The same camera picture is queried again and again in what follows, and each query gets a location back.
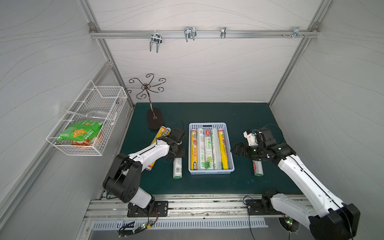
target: plastic storage basket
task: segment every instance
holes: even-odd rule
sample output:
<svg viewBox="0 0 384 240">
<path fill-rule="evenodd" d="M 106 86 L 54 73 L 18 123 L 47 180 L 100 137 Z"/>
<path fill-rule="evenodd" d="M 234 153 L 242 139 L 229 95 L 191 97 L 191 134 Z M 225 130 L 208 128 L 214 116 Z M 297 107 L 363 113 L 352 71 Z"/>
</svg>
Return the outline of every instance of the plastic storage basket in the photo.
<svg viewBox="0 0 384 240">
<path fill-rule="evenodd" d="M 112 130 L 116 125 L 116 121 L 119 118 L 126 101 L 127 94 L 120 86 L 93 85 L 93 88 L 85 87 L 70 109 L 73 109 L 76 104 L 78 105 L 78 103 L 81 103 L 77 108 L 75 108 L 74 112 L 79 114 L 87 114 L 93 110 L 108 112 L 108 116 L 101 127 L 99 134 L 96 136 L 95 142 L 89 146 L 74 146 L 71 145 L 71 142 L 68 140 L 56 142 L 59 134 L 68 126 L 75 122 L 86 120 L 85 116 L 74 113 L 65 114 L 51 131 L 46 140 L 67 155 L 102 156 L 107 142 L 112 134 Z"/>
<path fill-rule="evenodd" d="M 191 130 L 198 128 L 222 128 L 224 130 L 225 146 L 228 157 L 228 170 L 191 170 Z M 229 143 L 227 125 L 224 122 L 192 122 L 189 124 L 189 138 L 188 138 L 188 170 L 192 175 L 203 175 L 203 174 L 230 174 L 235 170 L 233 164 L 233 158 L 231 153 L 231 145 Z"/>
</svg>

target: robotic arm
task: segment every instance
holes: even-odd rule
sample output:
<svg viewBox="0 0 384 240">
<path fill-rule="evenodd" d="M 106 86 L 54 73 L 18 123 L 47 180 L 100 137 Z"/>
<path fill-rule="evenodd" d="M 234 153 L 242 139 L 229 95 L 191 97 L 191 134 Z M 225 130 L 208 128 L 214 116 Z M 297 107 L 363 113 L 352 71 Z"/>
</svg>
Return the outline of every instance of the robotic arm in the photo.
<svg viewBox="0 0 384 240">
<path fill-rule="evenodd" d="M 356 236 L 360 211 L 353 204 L 346 205 L 327 189 L 288 144 L 276 144 L 269 128 L 248 130 L 244 137 L 248 146 L 238 143 L 231 152 L 257 161 L 271 160 L 293 180 L 313 206 L 309 208 L 282 193 L 269 191 L 263 195 L 264 208 L 295 219 L 317 240 L 347 240 Z"/>
<path fill-rule="evenodd" d="M 171 135 L 159 137 L 155 144 L 143 150 L 130 155 L 117 155 L 103 187 L 123 202 L 130 202 L 151 213 L 155 198 L 139 187 L 141 172 L 161 157 L 183 157 L 184 147 L 178 145 L 183 137 L 184 132 L 175 128 Z"/>
</svg>

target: snack bag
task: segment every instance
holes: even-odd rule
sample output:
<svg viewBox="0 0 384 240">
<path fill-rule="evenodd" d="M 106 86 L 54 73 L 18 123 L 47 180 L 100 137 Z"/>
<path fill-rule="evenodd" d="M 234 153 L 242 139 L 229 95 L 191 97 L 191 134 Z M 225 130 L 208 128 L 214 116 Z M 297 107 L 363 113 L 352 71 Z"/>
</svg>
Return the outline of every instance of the snack bag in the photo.
<svg viewBox="0 0 384 240">
<path fill-rule="evenodd" d="M 60 133 L 57 142 L 64 139 L 69 141 L 85 141 L 87 139 L 92 139 L 99 134 L 102 125 L 102 122 L 91 120 L 76 122 Z"/>
</svg>

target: green table surface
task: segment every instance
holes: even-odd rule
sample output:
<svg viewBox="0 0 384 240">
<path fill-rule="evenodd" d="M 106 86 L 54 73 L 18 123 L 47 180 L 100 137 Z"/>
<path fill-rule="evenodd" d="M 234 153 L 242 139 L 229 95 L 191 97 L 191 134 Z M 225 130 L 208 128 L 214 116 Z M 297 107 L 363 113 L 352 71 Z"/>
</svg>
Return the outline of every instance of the green table surface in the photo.
<svg viewBox="0 0 384 240">
<path fill-rule="evenodd" d="M 231 147 L 238 142 L 247 143 L 243 136 L 247 129 L 262 128 L 269 123 L 277 125 L 267 103 L 154 103 L 153 107 L 161 109 L 166 127 L 182 128 L 184 123 L 186 153 L 191 122 L 225 122 Z M 148 128 L 146 113 L 149 109 L 149 103 L 136 104 L 121 153 L 131 154 L 151 144 L 157 131 Z M 269 127 L 280 142 L 280 130 Z M 235 170 L 230 174 L 191 175 L 186 154 L 182 159 L 182 178 L 173 179 L 173 163 L 162 157 L 152 171 L 143 171 L 140 187 L 150 194 L 262 194 L 272 189 L 301 194 L 293 181 L 270 161 L 263 162 L 262 177 L 253 174 L 252 160 L 233 155 L 233 162 Z"/>
</svg>

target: clear plastic bottle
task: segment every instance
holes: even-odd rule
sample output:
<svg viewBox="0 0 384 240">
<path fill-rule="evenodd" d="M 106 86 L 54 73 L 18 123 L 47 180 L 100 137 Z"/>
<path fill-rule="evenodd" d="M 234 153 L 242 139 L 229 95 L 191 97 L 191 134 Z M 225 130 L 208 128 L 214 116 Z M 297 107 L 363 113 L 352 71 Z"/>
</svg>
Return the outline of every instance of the clear plastic bottle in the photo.
<svg viewBox="0 0 384 240">
<path fill-rule="evenodd" d="M 97 111 L 90 111 L 89 113 L 87 113 L 85 117 L 87 120 L 104 122 L 107 116 L 108 116 L 107 112 L 97 110 Z"/>
</svg>

